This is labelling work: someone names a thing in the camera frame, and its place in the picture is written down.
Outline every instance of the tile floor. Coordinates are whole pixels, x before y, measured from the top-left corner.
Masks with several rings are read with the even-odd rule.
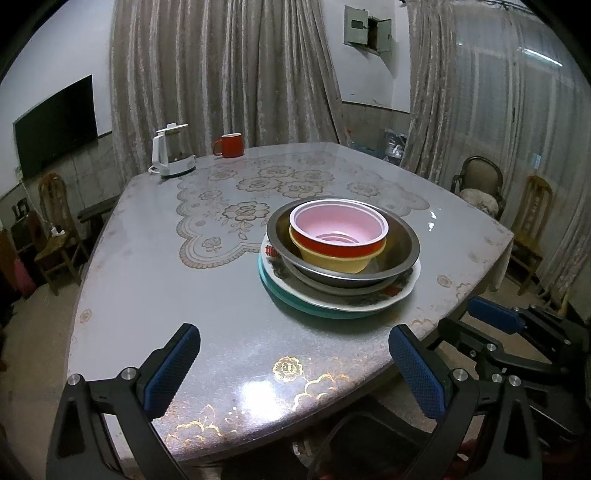
[[[0,373],[0,423],[7,432],[8,443],[35,480],[45,478],[47,446],[54,415],[66,378],[72,311],[78,286],[65,284],[59,296],[47,285],[39,288],[28,300],[15,305],[15,314],[5,329],[6,341],[2,359],[7,372]],[[484,297],[505,306],[525,307],[540,303],[526,292],[517,296],[517,286],[505,279],[499,291]],[[503,341],[505,350],[531,358],[540,354],[518,335],[506,335],[465,315],[464,321]],[[440,353],[450,366],[473,371],[473,362],[445,344]],[[434,422],[425,418],[404,382],[394,380],[374,393],[378,400],[409,423],[432,430]],[[478,431],[474,422],[472,435]],[[199,469],[192,477],[215,479],[219,469]]]

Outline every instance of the metal basin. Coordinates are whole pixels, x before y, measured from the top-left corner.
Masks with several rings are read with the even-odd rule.
[[[386,209],[366,203],[381,213],[388,221],[389,231],[386,237],[386,248],[381,254],[357,274],[334,272],[304,262],[300,250],[290,238],[290,213],[298,205],[310,200],[314,199],[297,200],[284,205],[273,213],[267,225],[267,235],[271,245],[283,258],[293,263],[308,277],[338,288],[369,287],[387,278],[396,278],[417,261],[420,245],[417,234],[408,223]]]

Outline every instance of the mug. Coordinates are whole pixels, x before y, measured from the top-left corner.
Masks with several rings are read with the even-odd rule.
[[[216,146],[218,145],[221,145],[222,149],[216,153]],[[216,157],[241,157],[244,155],[244,141],[242,140],[242,134],[222,135],[220,140],[217,140],[213,143],[212,150]]]

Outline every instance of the bowl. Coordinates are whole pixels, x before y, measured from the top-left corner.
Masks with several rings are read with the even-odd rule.
[[[370,260],[374,257],[377,257],[384,248],[386,248],[386,244],[382,242],[382,248],[380,250],[375,251],[372,254],[364,255],[362,257],[331,257],[329,255],[320,254],[314,250],[304,247],[304,245],[300,244],[295,237],[293,236],[293,226],[290,225],[290,238],[294,245],[300,249],[301,257],[304,261],[311,263],[317,267],[325,268],[326,270],[333,270],[335,272],[341,273],[359,273],[365,267],[368,266]]]
[[[387,278],[386,280],[376,283],[375,285],[362,288],[331,287],[330,285],[320,283],[319,281],[316,281],[310,278],[309,276],[305,275],[301,270],[298,270],[298,268],[286,258],[283,259],[283,264],[295,278],[302,281],[309,287],[312,287],[313,289],[321,291],[323,293],[327,293],[328,295],[338,295],[340,297],[357,297],[361,295],[368,295],[370,293],[376,293],[390,286],[395,280],[395,278]]]
[[[267,235],[271,245],[283,258],[313,280],[338,288],[369,287],[387,278],[395,279],[417,261],[420,252],[417,234],[399,216],[376,206],[372,208],[388,222],[387,241],[384,251],[372,259],[364,270],[357,274],[346,274],[317,267],[304,261],[300,250],[290,238],[289,229],[291,211],[307,201],[307,199],[296,200],[277,209],[269,218]]]
[[[374,252],[382,249],[382,247],[386,243],[386,239],[382,239],[379,242],[375,242],[374,244],[370,245],[329,245],[324,242],[319,242],[316,240],[312,240],[301,233],[297,232],[293,228],[290,230],[290,235],[293,238],[293,241],[304,245],[304,247],[313,250],[314,252],[318,252],[319,254],[328,255],[330,257],[341,257],[341,258],[353,258],[353,257],[364,257],[366,255],[371,255]]]
[[[310,240],[345,248],[373,245],[388,234],[383,215],[366,203],[347,199],[304,202],[291,211],[290,223]]]

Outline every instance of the yellow bowl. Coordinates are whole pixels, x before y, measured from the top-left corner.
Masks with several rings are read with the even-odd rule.
[[[306,248],[304,247],[304,245],[299,243],[293,235],[293,229],[291,225],[290,238],[291,241],[294,242],[294,245],[300,249],[301,257],[305,262],[315,265],[316,267],[325,268],[326,270],[332,270],[341,273],[361,272],[365,267],[368,266],[368,263],[372,258],[377,257],[380,253],[384,251],[384,248],[386,248],[386,242],[384,242],[382,248],[380,248],[377,252],[374,252],[371,255],[366,255],[364,257],[330,257],[328,255],[323,255],[319,254],[318,252],[314,252],[313,250],[310,250],[309,248]]]

